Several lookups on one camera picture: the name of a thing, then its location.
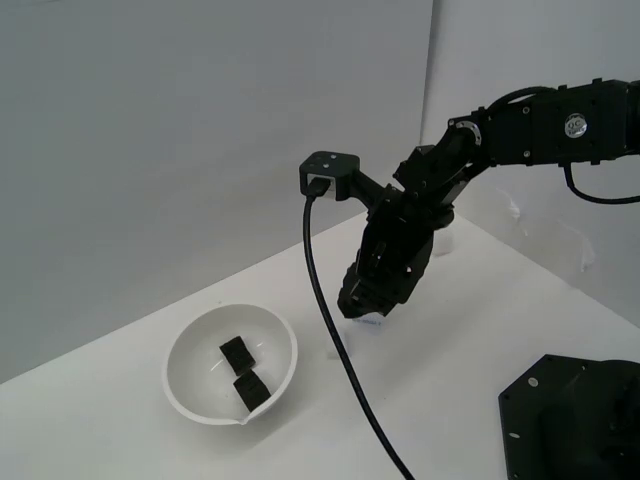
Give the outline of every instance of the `white wall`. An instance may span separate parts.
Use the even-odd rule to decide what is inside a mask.
[[[596,77],[640,79],[639,18],[637,0],[438,1],[425,143],[440,138],[449,117],[517,88],[578,85]],[[637,157],[574,170],[576,182],[592,194],[640,194]],[[496,200],[504,204],[504,192],[521,209],[520,226]],[[467,218],[640,325],[640,205],[583,202],[566,189],[554,166],[494,169],[476,179],[457,205]],[[576,230],[596,256],[584,273],[578,264],[583,240]]]
[[[297,243],[313,151],[395,168],[419,140],[430,15],[1,0],[0,382]],[[320,205],[315,225],[356,211]]]

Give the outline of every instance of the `white tabletop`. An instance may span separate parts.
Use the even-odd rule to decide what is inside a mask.
[[[363,225],[314,238],[336,317]],[[382,326],[340,321],[416,478],[496,480],[506,477],[498,394],[545,353],[640,361],[640,329],[471,223],[452,228],[453,253],[432,259]],[[192,423],[162,392],[170,342],[221,302],[267,306],[299,341],[289,389],[246,426]],[[0,478],[398,478],[325,336],[297,245],[0,385]]]

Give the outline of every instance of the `bowl rim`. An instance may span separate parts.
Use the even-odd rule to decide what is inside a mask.
[[[187,330],[187,328],[189,328],[194,322],[196,322],[197,320],[204,317],[205,315],[208,315],[211,312],[214,312],[218,309],[225,308],[225,307],[233,307],[233,306],[250,306],[250,307],[261,308],[262,310],[266,310],[271,315],[273,315],[278,320],[280,320],[280,323],[284,326],[285,330],[289,334],[289,340],[291,342],[291,361],[289,363],[289,369],[287,370],[287,374],[285,375],[284,380],[282,381],[278,389],[271,395],[271,397],[269,397],[269,399],[266,402],[264,402],[254,411],[252,411],[244,419],[236,420],[233,418],[211,418],[211,417],[198,415],[197,413],[192,412],[191,410],[186,408],[184,405],[182,405],[173,394],[173,391],[171,390],[171,386],[169,385],[169,358],[171,357],[171,353],[173,352],[173,348],[175,347],[178,339]],[[187,323],[184,327],[180,329],[177,335],[175,335],[173,341],[171,342],[171,344],[169,345],[169,348],[167,349],[167,352],[164,357],[164,362],[162,365],[162,389],[164,390],[164,393],[167,399],[169,400],[169,403],[171,403],[171,405],[173,406],[173,408],[175,408],[183,416],[187,417],[190,420],[193,420],[194,422],[202,423],[204,425],[245,425],[247,422],[249,422],[249,420],[256,418],[257,416],[264,413],[267,409],[271,407],[271,405],[273,405],[276,402],[276,400],[278,400],[278,398],[282,396],[284,391],[289,386],[289,382],[291,382],[291,378],[293,377],[293,373],[296,369],[297,363],[298,363],[298,340],[296,338],[296,335],[293,329],[291,328],[291,325],[285,319],[285,317],[283,317],[279,313],[274,312],[271,308],[267,308],[264,305],[260,305],[256,303],[221,303],[219,305],[216,305],[215,308],[207,310],[206,312],[201,313],[197,317],[193,318],[189,323]]]

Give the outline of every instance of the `black mounting bracket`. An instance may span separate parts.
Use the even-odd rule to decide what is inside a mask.
[[[500,394],[512,480],[640,475],[640,364],[545,355]]]

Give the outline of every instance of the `black block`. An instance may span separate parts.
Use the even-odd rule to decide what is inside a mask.
[[[224,345],[221,345],[220,351],[237,376],[249,371],[256,364],[240,337],[232,338]]]
[[[242,401],[250,412],[253,412],[271,396],[267,386],[262,383],[260,377],[258,377],[253,370],[249,370],[238,378],[233,382],[233,386],[236,387],[240,398],[242,398]]]

